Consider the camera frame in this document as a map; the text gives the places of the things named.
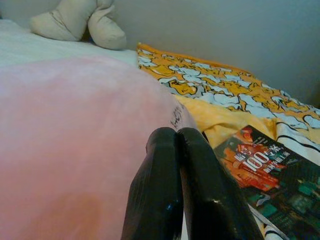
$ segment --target magazine cover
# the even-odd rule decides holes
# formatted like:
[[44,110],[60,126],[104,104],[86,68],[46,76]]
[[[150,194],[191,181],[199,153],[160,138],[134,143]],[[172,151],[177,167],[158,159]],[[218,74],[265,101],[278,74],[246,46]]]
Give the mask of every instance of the magazine cover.
[[261,221],[289,239],[320,239],[318,165],[250,125],[214,153]]

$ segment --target cartoon print fabric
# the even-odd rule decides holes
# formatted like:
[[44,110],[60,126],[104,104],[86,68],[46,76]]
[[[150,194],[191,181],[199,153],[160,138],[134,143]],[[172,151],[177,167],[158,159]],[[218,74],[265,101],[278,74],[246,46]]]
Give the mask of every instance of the cartoon print fabric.
[[139,68],[175,95],[260,118],[279,118],[295,129],[320,129],[320,109],[262,83],[245,70],[159,51],[145,44],[138,45],[137,53]]

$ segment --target beige plush toy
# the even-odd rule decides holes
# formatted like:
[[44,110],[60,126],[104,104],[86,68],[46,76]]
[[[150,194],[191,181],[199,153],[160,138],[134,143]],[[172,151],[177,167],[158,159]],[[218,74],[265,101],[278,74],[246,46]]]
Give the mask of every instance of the beige plush toy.
[[123,49],[126,34],[112,20],[113,0],[62,0],[53,11],[34,16],[30,29],[40,36],[79,41],[86,27],[98,46],[105,49]]

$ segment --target yellow fabric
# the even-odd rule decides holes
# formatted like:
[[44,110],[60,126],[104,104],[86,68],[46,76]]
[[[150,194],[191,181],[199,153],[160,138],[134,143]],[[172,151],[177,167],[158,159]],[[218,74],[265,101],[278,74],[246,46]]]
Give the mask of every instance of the yellow fabric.
[[247,124],[274,139],[277,120],[266,118],[279,118],[320,144],[320,110],[267,86],[248,71],[145,44],[138,45],[137,53],[139,68],[186,105],[200,130],[212,136],[213,146],[221,142],[217,132],[230,136]]

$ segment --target pink blanket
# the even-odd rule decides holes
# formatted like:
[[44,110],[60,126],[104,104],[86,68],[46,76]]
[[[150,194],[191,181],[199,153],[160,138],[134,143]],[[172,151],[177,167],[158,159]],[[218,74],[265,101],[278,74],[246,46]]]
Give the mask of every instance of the pink blanket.
[[155,79],[119,61],[0,68],[0,239],[120,239],[145,144],[165,126],[195,124]]

